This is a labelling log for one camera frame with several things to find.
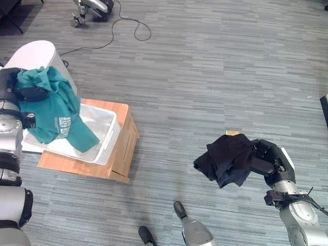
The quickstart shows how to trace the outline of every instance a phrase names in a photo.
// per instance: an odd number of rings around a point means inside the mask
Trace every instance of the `plastic basket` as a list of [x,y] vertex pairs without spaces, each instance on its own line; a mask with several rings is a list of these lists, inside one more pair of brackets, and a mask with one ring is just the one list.
[[31,133],[24,133],[23,144],[33,145],[74,159],[106,165],[120,133],[116,113],[110,110],[81,104],[80,117],[91,131],[99,138],[99,143],[85,153],[72,147],[65,139],[56,139],[45,145]]

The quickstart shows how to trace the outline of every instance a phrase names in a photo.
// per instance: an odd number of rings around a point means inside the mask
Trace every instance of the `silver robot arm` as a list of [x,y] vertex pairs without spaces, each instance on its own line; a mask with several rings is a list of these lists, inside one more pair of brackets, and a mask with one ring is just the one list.
[[310,196],[301,194],[295,183],[294,165],[284,148],[259,140],[255,145],[258,158],[273,164],[273,168],[254,172],[264,175],[268,186],[264,197],[266,204],[280,210],[280,218],[285,224],[292,246],[328,246],[327,234],[320,229],[318,215],[312,206],[328,216],[328,211],[320,207]]
[[32,213],[33,194],[20,187],[19,158],[23,128],[34,127],[34,114],[19,110],[14,87],[20,69],[0,70],[0,246],[31,246],[20,230]]
[[[290,180],[274,184],[275,191],[301,194]],[[290,203],[280,209],[280,218],[285,224],[292,246],[328,246],[327,234],[320,229],[318,215],[306,201]]]

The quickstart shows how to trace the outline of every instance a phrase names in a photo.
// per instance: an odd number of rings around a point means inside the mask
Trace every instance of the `white hamper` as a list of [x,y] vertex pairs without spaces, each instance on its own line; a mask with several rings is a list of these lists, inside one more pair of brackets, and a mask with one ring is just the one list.
[[40,67],[55,67],[66,78],[76,94],[74,81],[66,69],[53,43],[46,40],[30,42],[20,47],[10,58],[5,68],[22,68],[26,70]]

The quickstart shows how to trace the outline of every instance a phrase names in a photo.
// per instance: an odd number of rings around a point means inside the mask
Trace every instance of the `wooden stool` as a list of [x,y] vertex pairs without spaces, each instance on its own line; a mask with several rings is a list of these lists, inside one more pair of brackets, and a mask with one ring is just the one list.
[[107,164],[101,166],[44,151],[37,166],[128,183],[130,180],[128,174],[132,156],[136,141],[139,138],[139,133],[131,116],[129,105],[92,99],[83,99],[81,102],[86,105],[111,110],[117,114],[117,121],[121,126],[121,132]]

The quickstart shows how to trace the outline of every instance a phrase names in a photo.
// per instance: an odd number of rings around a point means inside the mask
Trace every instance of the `small yellow object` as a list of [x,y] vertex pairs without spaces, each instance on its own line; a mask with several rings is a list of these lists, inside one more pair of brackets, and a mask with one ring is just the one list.
[[235,136],[241,133],[239,131],[233,131],[233,130],[226,130],[225,132],[226,132],[225,134],[229,136]]

